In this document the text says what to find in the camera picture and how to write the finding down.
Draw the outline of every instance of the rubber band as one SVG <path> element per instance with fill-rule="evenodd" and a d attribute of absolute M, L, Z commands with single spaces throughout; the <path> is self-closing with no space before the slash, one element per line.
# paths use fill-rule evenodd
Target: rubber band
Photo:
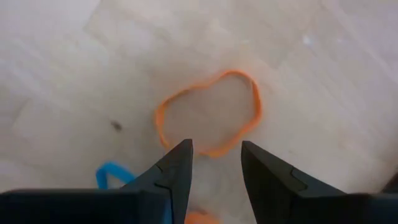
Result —
<path fill-rule="evenodd" d="M 203 152 L 199 152 L 199 153 L 202 155 L 210 156 L 212 158 L 221 157 L 221 156 L 225 155 L 231 148 L 233 148 L 233 146 L 235 146 L 239 142 L 239 140 L 243 137 L 244 134 L 252 131 L 260 123 L 260 120 L 262 118 L 262 108 L 261 108 L 261 98 L 260 98 L 260 94 L 259 94 L 259 89 L 258 89 L 256 82 L 247 73 L 245 73 L 243 71 L 227 70 L 227 71 L 223 72 L 218 77 L 215 77 L 206 82 L 193 84 L 193 85 L 189 86 L 188 88 L 185 88 L 185 89 L 177 92 L 176 94 L 168 97 L 166 100 L 164 100 L 158 106 L 158 108 L 155 111 L 155 126 L 156 126 L 157 132 L 160 137 L 160 142 L 166 149 L 168 149 L 168 150 L 171 149 L 170 142 L 167 140 L 167 138 L 165 137 L 165 134 L 163 132 L 165 110 L 168 107 L 168 105 L 170 104 L 170 102 L 172 102 L 176 98 L 178 98 L 190 91 L 207 89 L 210 86 L 212 86 L 213 84 L 215 84 L 216 82 L 220 81 L 222 78 L 227 77 L 227 76 L 233 76 L 233 75 L 244 77 L 244 78 L 248 79 L 250 84 L 252 85 L 253 103 L 254 103 L 254 112 L 255 112 L 254 117 L 252 118 L 252 120 L 250 120 L 248 123 L 246 123 L 234 136 L 232 136 L 232 138 L 230 140 L 226 141 L 224 144 L 222 144 L 218 147 L 213 147 L 213 148 L 207 149 L 207 150 L 205 150 Z"/>

